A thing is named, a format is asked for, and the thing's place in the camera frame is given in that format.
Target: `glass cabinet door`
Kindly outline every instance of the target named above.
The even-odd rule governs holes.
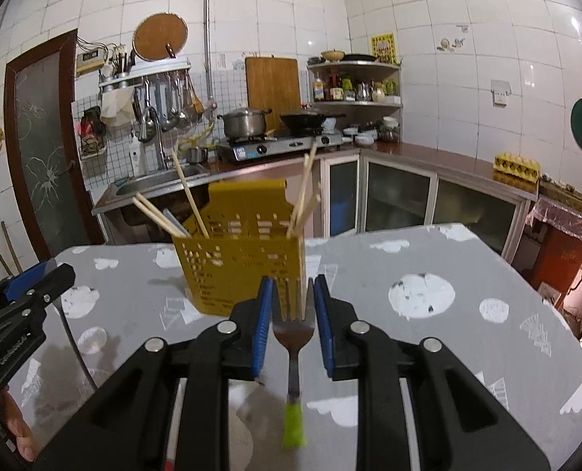
[[[329,169],[329,223],[330,237],[356,231],[358,208],[359,161],[328,164]]]
[[[430,176],[369,162],[365,231],[423,225],[430,183]]]
[[[502,255],[515,211],[512,202],[439,179],[433,223],[463,223]]]

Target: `stainless steel sink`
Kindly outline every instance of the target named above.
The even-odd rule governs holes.
[[[183,166],[184,176],[189,179],[208,175],[208,170],[198,164]],[[133,193],[145,193],[164,185],[179,182],[180,177],[176,170],[164,170],[138,179],[132,179],[116,190],[117,196],[133,195]]]

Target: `silver screw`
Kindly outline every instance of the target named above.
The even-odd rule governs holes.
[[[231,320],[224,320],[223,322],[219,322],[219,324],[217,324],[217,331],[223,333],[224,335],[229,335],[230,333],[234,333],[236,331],[236,324]]]
[[[439,352],[442,347],[442,343],[436,338],[427,338],[424,340],[424,349],[428,352]]]
[[[364,335],[369,331],[369,324],[364,320],[355,320],[350,324],[350,329],[352,329],[352,332],[357,335]]]
[[[145,342],[145,350],[149,352],[158,352],[165,346],[165,342],[161,338],[150,338]]]

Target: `table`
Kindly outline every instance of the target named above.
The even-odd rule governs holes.
[[[324,273],[333,296],[351,302],[361,319],[399,340],[436,336],[448,345],[543,448],[553,471],[578,447],[579,343],[562,317],[464,226],[308,240],[306,254],[309,275]],[[98,351],[85,355],[98,383],[149,337],[188,340],[220,320],[202,316],[186,299],[172,246],[72,248],[57,260],[76,270],[76,290],[63,305],[77,317],[70,319],[76,338],[86,332],[83,350]],[[47,341],[10,383],[43,443],[91,393],[56,313],[47,311]],[[357,384],[328,380],[317,332],[300,354],[308,445],[281,449],[287,363],[270,331],[264,385],[231,387],[231,406],[253,439],[248,471],[353,470]]]

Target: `yellow egg tray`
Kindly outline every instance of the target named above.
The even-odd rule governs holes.
[[[276,280],[281,296],[288,286],[293,307],[304,296],[304,236],[286,237],[293,212],[286,185],[284,179],[209,185],[210,202],[200,214],[210,239],[195,216],[184,224],[192,237],[173,238],[199,311],[230,315],[235,304],[257,295],[263,276]]]
[[[520,157],[511,152],[503,152],[496,155],[494,170],[519,177],[534,184],[540,179],[541,174],[541,166],[537,161]]]

